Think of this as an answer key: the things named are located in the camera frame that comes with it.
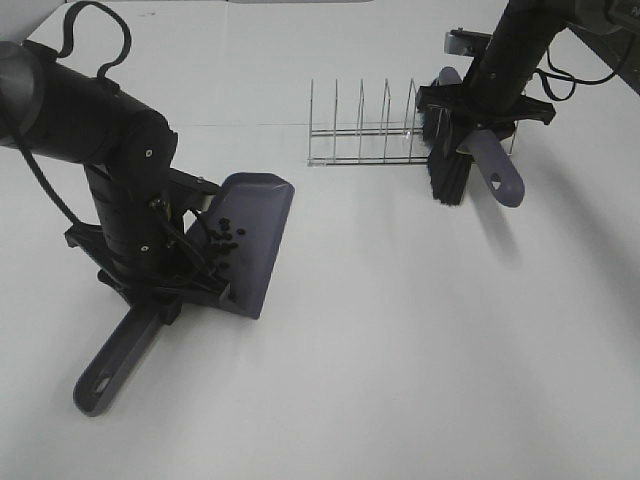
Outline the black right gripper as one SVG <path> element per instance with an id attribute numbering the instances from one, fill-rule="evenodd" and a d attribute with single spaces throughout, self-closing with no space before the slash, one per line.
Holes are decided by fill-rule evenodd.
<path id="1" fill-rule="evenodd" d="M 429 85 L 419 87 L 415 107 L 424 116 L 448 114 L 465 127 L 494 128 L 520 120 L 551 123 L 554 106 L 523 93 L 544 49 L 489 49 L 476 56 L 465 75 L 442 68 Z"/>

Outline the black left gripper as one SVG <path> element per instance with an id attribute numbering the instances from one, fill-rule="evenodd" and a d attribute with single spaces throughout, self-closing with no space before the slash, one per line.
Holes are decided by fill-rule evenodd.
<path id="1" fill-rule="evenodd" d="M 150 324 L 155 328 L 176 321 L 183 299 L 190 303 L 234 299 L 229 281 L 210 277 L 202 200 L 96 199 L 94 203 L 99 223 L 70 227 L 65 232 L 67 244 L 83 250 L 114 288 L 152 296 Z"/>

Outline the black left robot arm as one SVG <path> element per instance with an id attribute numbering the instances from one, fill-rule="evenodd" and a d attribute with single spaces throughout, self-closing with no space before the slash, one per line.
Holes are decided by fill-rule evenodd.
<path id="1" fill-rule="evenodd" d="M 217 307 L 228 297 L 214 256 L 184 228 L 218 186 L 174 169 L 166 118 L 104 74 L 68 68 L 40 43 L 3 42 L 1 143 L 82 166 L 98 221 L 73 219 L 66 241 L 128 302 Z"/>

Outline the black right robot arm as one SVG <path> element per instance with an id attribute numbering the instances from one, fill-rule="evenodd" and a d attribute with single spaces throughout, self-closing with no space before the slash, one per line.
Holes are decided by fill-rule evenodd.
<path id="1" fill-rule="evenodd" d="M 473 59 L 460 84 L 422 86 L 416 109 L 445 110 L 471 127 L 520 120 L 549 124 L 554 107 L 522 91 L 554 37 L 573 25 L 597 35 L 639 33 L 637 1 L 510 1 L 491 35 L 455 29 L 444 51 Z"/>

